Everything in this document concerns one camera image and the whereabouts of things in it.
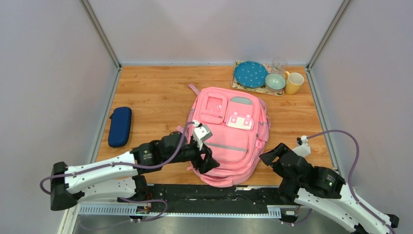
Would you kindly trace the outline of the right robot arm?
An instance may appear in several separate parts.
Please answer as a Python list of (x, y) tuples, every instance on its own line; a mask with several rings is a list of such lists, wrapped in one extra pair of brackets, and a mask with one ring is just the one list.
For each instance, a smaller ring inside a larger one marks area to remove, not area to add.
[(282, 177), (278, 188), (280, 202), (306, 206), (352, 234), (394, 233), (399, 224), (396, 215), (366, 204), (334, 170), (310, 164), (305, 159), (310, 153), (308, 143), (297, 144), (294, 149), (280, 143), (260, 155), (263, 163)]

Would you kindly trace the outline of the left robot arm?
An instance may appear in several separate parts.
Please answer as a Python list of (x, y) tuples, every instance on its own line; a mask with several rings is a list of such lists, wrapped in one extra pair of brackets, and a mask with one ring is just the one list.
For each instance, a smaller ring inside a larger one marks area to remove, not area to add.
[(160, 140), (143, 143), (119, 156), (80, 166), (57, 162), (50, 179), (50, 209), (62, 211), (78, 203), (115, 196), (143, 202), (149, 189), (143, 174), (160, 171), (164, 165), (189, 161), (200, 174), (220, 166), (202, 138), (173, 132)]

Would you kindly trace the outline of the pink student backpack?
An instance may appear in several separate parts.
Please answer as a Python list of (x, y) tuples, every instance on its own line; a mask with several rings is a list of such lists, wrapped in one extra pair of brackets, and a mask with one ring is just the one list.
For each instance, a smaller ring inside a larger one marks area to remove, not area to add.
[(220, 166), (205, 174), (190, 169), (206, 184), (231, 187), (247, 181), (255, 171), (268, 142), (271, 122), (267, 104), (241, 91), (208, 87), (199, 91), (188, 120), (198, 120), (212, 132), (205, 141)]

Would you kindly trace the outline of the blue zippered pencil case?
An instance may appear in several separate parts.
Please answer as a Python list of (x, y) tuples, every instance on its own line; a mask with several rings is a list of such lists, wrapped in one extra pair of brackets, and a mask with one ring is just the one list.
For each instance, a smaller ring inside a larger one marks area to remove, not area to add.
[(115, 108), (110, 115), (108, 145), (112, 148), (122, 147), (129, 141), (132, 110), (130, 107)]

